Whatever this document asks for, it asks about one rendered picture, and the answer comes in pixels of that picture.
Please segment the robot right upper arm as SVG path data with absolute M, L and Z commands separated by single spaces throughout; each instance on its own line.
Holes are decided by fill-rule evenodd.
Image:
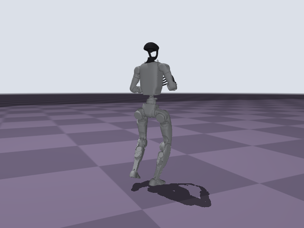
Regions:
M 163 75 L 168 83 L 167 88 L 170 91 L 176 89 L 174 82 L 173 82 L 172 75 L 171 75 L 170 66 L 165 63 L 158 63 L 158 67 L 159 67 L 159 70 L 163 72 Z

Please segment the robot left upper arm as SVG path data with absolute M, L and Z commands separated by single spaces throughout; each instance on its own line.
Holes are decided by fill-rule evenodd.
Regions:
M 140 66 L 137 66 L 134 69 L 134 75 L 133 75 L 133 79 L 130 85 L 130 91 L 133 93 L 137 93 L 138 92 L 138 87 L 136 86 L 138 84 L 140 80 Z

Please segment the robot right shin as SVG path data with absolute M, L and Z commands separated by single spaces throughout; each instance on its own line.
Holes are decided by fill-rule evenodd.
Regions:
M 158 181 L 158 179 L 162 173 L 162 170 L 168 161 L 170 153 L 171 153 L 171 145 L 169 143 L 167 143 L 165 145 L 163 152 L 159 151 L 158 156 L 157 156 L 157 162 L 156 162 L 157 163 L 156 170 L 155 170 L 154 177 L 153 177 L 153 178 L 155 178 L 155 180 Z

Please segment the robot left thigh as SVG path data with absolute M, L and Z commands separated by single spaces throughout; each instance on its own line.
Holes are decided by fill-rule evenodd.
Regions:
M 135 113 L 134 117 L 137 119 L 138 131 L 139 131 L 139 146 L 146 147 L 147 146 L 147 123 L 148 117 L 142 115 L 142 107 L 138 108 Z

